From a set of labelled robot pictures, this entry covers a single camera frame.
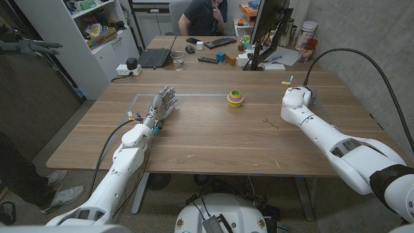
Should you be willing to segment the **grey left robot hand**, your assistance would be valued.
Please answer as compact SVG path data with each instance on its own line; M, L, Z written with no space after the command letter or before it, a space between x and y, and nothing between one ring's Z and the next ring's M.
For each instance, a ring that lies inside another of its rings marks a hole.
M146 117L142 120L143 125L149 128L162 129L164 120L175 109L177 101L175 88L165 86L153 97Z

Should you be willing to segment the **grey gloved person hand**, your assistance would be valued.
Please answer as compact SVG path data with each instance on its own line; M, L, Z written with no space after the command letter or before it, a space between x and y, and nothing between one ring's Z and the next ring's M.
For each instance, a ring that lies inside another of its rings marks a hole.
M17 29L1 23L1 55L28 54L41 56L41 53L58 55L59 52L56 49L62 46L60 43L24 38Z

